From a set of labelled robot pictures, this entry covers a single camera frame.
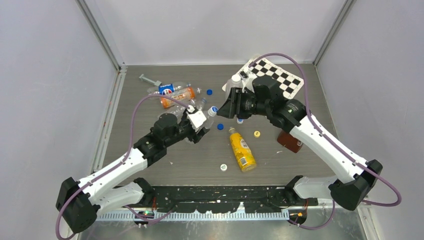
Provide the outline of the brown wooden block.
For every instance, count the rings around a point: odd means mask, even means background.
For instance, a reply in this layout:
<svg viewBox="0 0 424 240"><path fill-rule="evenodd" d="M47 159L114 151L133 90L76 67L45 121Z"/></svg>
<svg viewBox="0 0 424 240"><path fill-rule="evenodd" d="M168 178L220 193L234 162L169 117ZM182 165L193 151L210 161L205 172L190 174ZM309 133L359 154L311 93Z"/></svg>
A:
<svg viewBox="0 0 424 240"><path fill-rule="evenodd" d="M278 135L277 142L293 153L298 153L303 147L303 143L300 140L293 137L289 133L284 132L283 130Z"/></svg>

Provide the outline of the white green cap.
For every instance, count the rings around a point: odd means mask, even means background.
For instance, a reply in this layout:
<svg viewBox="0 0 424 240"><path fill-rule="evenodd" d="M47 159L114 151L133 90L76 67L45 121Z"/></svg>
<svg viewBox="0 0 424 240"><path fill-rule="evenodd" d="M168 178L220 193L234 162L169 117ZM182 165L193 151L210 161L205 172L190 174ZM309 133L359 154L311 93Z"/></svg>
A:
<svg viewBox="0 0 424 240"><path fill-rule="evenodd" d="M222 171L222 172L225 172L225 171L227 171L227 169L228 169L228 166L226 165L226 164L221 164L220 165L220 170Z"/></svg>

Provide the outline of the clear square labelled bottle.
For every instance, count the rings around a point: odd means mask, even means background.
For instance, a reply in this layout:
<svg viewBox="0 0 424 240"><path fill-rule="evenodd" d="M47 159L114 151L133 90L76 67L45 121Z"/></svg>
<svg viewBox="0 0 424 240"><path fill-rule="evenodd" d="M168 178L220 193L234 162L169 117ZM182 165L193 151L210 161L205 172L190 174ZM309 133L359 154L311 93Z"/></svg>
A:
<svg viewBox="0 0 424 240"><path fill-rule="evenodd" d="M225 84L225 99L229 97L231 93L231 88L242 88L242 87L243 87L242 77L240 82L232 82L230 78Z"/></svg>

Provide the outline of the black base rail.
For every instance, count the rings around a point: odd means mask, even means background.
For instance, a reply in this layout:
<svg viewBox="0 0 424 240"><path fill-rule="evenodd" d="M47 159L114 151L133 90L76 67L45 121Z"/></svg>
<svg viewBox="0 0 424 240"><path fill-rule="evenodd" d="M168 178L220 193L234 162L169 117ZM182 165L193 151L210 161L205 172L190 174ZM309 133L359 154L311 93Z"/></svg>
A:
<svg viewBox="0 0 424 240"><path fill-rule="evenodd" d="M245 212L277 213L287 207L317 206L317 198L289 198L283 186L153 186L147 200L131 203L133 208L154 208L160 213L205 214L234 213L239 207Z"/></svg>

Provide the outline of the white bottle cap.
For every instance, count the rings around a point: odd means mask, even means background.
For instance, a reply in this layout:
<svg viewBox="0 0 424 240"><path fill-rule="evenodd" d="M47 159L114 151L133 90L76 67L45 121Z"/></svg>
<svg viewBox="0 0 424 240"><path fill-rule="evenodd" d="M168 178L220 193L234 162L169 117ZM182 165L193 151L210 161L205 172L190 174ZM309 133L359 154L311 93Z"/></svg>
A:
<svg viewBox="0 0 424 240"><path fill-rule="evenodd" d="M241 78L241 76L239 74L234 74L231 77L231 81L234 82L234 83L240 82L241 80L242 80L242 78Z"/></svg>

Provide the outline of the yellow juice bottle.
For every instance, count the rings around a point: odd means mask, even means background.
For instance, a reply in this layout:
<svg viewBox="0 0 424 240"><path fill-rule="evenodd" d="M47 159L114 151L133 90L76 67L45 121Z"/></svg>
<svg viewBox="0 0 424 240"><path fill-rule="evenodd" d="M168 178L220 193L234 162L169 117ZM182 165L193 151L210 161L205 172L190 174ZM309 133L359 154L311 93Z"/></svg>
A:
<svg viewBox="0 0 424 240"><path fill-rule="evenodd" d="M234 127L231 127L228 132L230 145L240 170L248 172L256 168L256 160L241 134Z"/></svg>

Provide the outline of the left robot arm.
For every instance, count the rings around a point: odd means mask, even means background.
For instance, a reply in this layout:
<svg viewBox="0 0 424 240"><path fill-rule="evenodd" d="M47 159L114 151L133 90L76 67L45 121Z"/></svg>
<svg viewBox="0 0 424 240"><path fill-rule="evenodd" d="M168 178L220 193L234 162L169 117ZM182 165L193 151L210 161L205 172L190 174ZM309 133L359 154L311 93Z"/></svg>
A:
<svg viewBox="0 0 424 240"><path fill-rule="evenodd" d="M79 180L65 179L55 205L59 212L56 225L65 220L72 233L78 234L88 229L98 216L121 206L148 207L153 202L154 191L146 180L138 178L123 187L117 185L163 158L168 147L184 139L198 143L210 130L208 120L202 110L185 111L181 119L164 113L148 134L129 145L123 156Z"/></svg>

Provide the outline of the orange drink bottle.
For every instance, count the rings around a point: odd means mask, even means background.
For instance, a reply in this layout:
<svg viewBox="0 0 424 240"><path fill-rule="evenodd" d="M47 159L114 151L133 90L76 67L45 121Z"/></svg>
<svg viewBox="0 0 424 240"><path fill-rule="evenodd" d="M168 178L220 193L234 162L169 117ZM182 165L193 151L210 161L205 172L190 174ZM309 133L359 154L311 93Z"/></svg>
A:
<svg viewBox="0 0 424 240"><path fill-rule="evenodd" d="M200 94L202 89L200 87L186 87L184 89L177 90L168 94L167 96L177 100L177 101L188 101L194 99L196 95ZM161 97L160 103L164 109L174 106L176 103L170 99Z"/></svg>

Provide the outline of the pepsi bottle rear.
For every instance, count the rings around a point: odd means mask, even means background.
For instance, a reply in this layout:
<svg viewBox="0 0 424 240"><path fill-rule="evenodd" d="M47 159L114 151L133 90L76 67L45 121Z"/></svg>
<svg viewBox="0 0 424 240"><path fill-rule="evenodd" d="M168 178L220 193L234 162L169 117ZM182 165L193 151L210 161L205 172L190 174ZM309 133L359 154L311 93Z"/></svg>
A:
<svg viewBox="0 0 424 240"><path fill-rule="evenodd" d="M175 91L188 88L190 86L191 86L191 83L189 82L178 81L178 82L173 82L170 84L162 84L159 86L151 87L147 90L147 93L149 95L152 95L152 94L168 95Z"/></svg>

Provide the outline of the yellow bottle cap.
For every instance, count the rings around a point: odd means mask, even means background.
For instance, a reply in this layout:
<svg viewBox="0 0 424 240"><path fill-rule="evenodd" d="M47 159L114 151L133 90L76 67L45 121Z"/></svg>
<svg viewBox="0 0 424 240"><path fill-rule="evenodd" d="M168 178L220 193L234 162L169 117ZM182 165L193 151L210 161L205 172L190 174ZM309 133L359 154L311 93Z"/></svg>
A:
<svg viewBox="0 0 424 240"><path fill-rule="evenodd" d="M255 138L259 138L261 136L261 133L259 131L255 131L253 135Z"/></svg>

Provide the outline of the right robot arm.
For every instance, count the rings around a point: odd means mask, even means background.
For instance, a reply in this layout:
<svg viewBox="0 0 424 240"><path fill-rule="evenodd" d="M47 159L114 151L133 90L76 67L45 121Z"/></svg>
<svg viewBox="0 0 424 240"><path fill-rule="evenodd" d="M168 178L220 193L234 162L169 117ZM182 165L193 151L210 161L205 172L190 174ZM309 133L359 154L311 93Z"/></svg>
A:
<svg viewBox="0 0 424 240"><path fill-rule="evenodd" d="M283 96L280 82L270 76L252 81L252 90L233 87L217 115L232 119L265 116L270 123L302 142L334 172L331 177L294 177L286 186L285 198L291 205L304 199L330 199L353 211L376 184L376 175L383 169L374 159L366 161L351 152L325 130L319 132L318 122L311 122L304 104Z"/></svg>

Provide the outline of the black white checkered mat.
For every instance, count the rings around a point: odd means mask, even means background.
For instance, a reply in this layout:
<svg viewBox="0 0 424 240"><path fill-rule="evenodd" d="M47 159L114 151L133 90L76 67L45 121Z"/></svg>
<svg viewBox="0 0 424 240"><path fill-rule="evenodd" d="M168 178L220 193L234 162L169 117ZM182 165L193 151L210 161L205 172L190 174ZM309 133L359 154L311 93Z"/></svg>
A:
<svg viewBox="0 0 424 240"><path fill-rule="evenodd" d="M287 99L293 99L304 86L304 80L293 73L275 65L266 58L257 60L252 66L249 66L255 58L251 58L243 67L249 67L258 77L269 76L279 82L279 88L282 95Z"/></svg>

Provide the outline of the grey metal t-bolt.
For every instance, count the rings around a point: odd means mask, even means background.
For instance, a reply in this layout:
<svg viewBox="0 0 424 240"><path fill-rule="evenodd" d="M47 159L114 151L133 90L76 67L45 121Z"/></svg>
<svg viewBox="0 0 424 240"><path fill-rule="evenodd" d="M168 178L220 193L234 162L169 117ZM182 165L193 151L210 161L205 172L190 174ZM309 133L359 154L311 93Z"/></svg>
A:
<svg viewBox="0 0 424 240"><path fill-rule="evenodd" d="M146 83L149 83L149 84L151 84L151 85L153 85L153 86L160 86L161 84L162 84L162 82L161 81L158 81L158 80L152 80L152 79L150 79L150 78L148 78L148 77L146 77L144 74L141 74L140 76L139 76L139 79L141 80L141 81L144 81L144 82L146 82Z"/></svg>

